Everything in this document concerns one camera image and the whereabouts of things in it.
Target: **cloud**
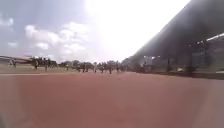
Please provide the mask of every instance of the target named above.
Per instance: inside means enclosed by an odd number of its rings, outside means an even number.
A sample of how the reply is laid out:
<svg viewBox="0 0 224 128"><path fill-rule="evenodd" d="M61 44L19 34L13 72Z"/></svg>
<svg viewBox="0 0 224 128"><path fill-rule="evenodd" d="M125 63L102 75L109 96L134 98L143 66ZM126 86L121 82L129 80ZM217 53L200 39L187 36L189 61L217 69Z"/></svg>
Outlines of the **cloud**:
<svg viewBox="0 0 224 128"><path fill-rule="evenodd" d="M0 13L0 27L11 27L13 24L13 18L3 17L3 15Z"/></svg>
<svg viewBox="0 0 224 128"><path fill-rule="evenodd" d="M12 47L12 48L16 48L16 47L18 47L18 43L17 42L9 42L8 46Z"/></svg>
<svg viewBox="0 0 224 128"><path fill-rule="evenodd" d="M43 50L48 50L49 45L47 43L39 42L39 43L36 44L36 47L41 48Z"/></svg>
<svg viewBox="0 0 224 128"><path fill-rule="evenodd" d="M75 22L63 24L56 32L34 25L25 27L26 37L31 42L31 48L43 49L44 51L39 51L41 55L51 55L57 61L86 60L89 56L85 47L89 41L88 31L87 26Z"/></svg>
<svg viewBox="0 0 224 128"><path fill-rule="evenodd" d="M25 31L26 36L33 41L47 42L52 45L59 42L59 37L56 33L44 29L37 29L33 25L27 25Z"/></svg>

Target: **red track surface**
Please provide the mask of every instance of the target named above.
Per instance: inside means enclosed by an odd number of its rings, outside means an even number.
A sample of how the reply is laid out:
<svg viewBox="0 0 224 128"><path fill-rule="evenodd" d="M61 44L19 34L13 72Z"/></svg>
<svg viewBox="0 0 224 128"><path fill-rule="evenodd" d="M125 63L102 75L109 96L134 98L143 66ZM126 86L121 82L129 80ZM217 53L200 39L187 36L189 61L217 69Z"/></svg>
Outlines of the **red track surface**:
<svg viewBox="0 0 224 128"><path fill-rule="evenodd" d="M223 128L224 82L134 73L0 76L6 128Z"/></svg>

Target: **person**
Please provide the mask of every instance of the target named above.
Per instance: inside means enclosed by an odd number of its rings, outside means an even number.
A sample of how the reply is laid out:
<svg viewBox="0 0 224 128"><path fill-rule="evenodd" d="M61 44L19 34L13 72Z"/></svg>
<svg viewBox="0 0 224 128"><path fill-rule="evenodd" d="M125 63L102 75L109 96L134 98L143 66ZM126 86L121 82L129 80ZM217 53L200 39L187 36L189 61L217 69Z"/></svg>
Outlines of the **person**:
<svg viewBox="0 0 224 128"><path fill-rule="evenodd" d="M97 63L94 62L94 64L93 64L93 72L94 72L94 73L96 73L96 69L97 69Z"/></svg>
<svg viewBox="0 0 224 128"><path fill-rule="evenodd" d="M34 69L37 70L38 61L36 59L33 59L33 61L34 61Z"/></svg>
<svg viewBox="0 0 224 128"><path fill-rule="evenodd" d="M85 72L85 70L86 70L86 63L84 62L83 64L82 64L82 72L84 73Z"/></svg>
<svg viewBox="0 0 224 128"><path fill-rule="evenodd" d="M100 70L101 70L101 73L103 73L103 70L104 70L104 65L103 65L103 63L100 64Z"/></svg>
<svg viewBox="0 0 224 128"><path fill-rule="evenodd" d="M119 73L119 62L116 62L116 69L117 69L117 73Z"/></svg>
<svg viewBox="0 0 224 128"><path fill-rule="evenodd" d="M48 66L48 61L46 60L46 58L44 58L44 68L45 68L45 72L47 71L47 66Z"/></svg>
<svg viewBox="0 0 224 128"><path fill-rule="evenodd" d="M88 72L88 71L89 71L89 63L86 62L85 64L86 64L86 65L85 65L85 68L86 68L86 71L85 71L85 72Z"/></svg>
<svg viewBox="0 0 224 128"><path fill-rule="evenodd" d="M108 68L109 68L110 74L112 74L112 63L111 62L108 63Z"/></svg>

